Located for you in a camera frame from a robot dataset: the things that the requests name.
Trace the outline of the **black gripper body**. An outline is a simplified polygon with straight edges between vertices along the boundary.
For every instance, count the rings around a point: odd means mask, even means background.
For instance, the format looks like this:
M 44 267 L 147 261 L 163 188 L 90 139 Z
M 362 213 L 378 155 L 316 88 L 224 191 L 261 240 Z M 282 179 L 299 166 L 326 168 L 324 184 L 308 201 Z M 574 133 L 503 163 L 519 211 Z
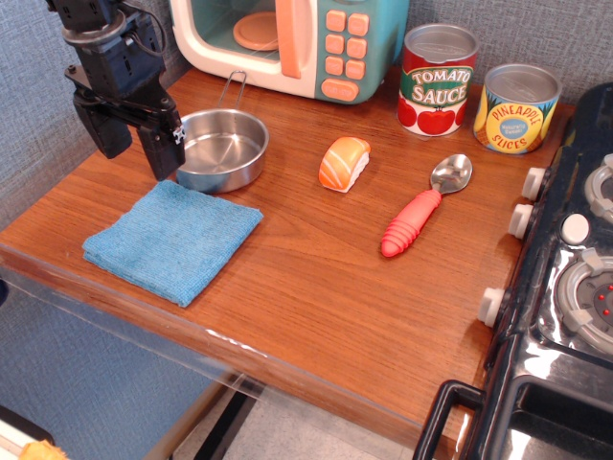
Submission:
M 66 9 L 64 40 L 80 65 L 66 77 L 75 98 L 104 103 L 127 126 L 182 129 L 176 104 L 160 83 L 167 36 L 145 9 Z

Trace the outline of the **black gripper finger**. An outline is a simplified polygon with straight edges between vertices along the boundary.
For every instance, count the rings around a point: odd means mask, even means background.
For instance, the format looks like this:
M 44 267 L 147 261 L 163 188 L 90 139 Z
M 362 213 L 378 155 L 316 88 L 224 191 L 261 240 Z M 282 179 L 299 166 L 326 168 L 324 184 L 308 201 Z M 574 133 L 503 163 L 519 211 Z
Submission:
M 137 133 L 156 180 L 165 180 L 185 163 L 184 143 L 176 143 L 172 132 L 141 126 Z
M 106 158 L 113 159 L 130 147 L 132 137 L 127 124 L 109 112 L 105 103 L 75 98 L 73 104 L 88 134 Z

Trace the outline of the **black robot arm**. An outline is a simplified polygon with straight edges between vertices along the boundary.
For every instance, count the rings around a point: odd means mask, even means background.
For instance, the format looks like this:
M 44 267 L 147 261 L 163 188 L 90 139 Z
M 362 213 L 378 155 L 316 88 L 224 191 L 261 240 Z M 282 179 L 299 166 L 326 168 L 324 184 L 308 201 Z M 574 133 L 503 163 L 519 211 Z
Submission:
M 153 175 L 164 180 L 185 162 L 185 130 L 160 82 L 166 35 L 157 17 L 126 1 L 51 1 L 79 64 L 65 71 L 73 105 L 108 159 L 139 136 Z

